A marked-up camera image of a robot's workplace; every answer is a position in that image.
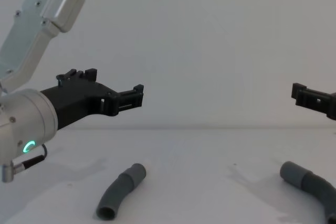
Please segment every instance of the white backdrop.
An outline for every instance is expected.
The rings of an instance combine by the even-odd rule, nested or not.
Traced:
[[[0,0],[0,43],[23,0]],[[145,85],[143,108],[73,127],[328,126],[295,107],[291,85],[336,91],[336,0],[87,0],[26,87],[97,68],[117,90]]]

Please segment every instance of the black cable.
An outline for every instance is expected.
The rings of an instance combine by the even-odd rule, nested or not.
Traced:
[[[47,150],[47,147],[46,147],[46,145],[45,144],[43,144],[42,145],[42,148],[43,148],[43,150],[44,150],[44,158],[46,158],[47,156],[48,156],[48,150]]]
[[[33,157],[31,159],[28,159],[26,161],[23,161],[22,164],[25,167],[25,169],[28,169],[34,165],[37,165],[38,163],[42,162],[48,155],[48,150],[45,144],[42,144],[42,148],[44,150],[44,155],[39,155],[37,157]]]

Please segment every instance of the white table surface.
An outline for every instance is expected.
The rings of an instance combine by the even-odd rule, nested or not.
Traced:
[[[279,169],[291,160],[336,185],[335,129],[64,130],[47,147],[44,162],[0,185],[0,223],[106,223],[97,203],[133,163],[148,175],[114,223],[324,223]]]

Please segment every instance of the gray hose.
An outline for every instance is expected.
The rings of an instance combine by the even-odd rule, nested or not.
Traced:
[[[290,161],[282,165],[280,176],[320,201],[324,206],[327,224],[336,224],[336,189],[329,182]]]
[[[146,177],[146,169],[141,164],[128,168],[110,185],[101,198],[96,214],[102,220],[113,220],[124,198]]]

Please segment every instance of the gray pipe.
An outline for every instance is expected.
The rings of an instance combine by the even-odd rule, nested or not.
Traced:
[[[282,165],[280,176],[320,201],[327,224],[336,224],[336,189],[328,181],[290,161]]]
[[[96,214],[102,220],[113,220],[124,198],[146,177],[146,169],[141,164],[128,168],[110,185],[101,198]]]

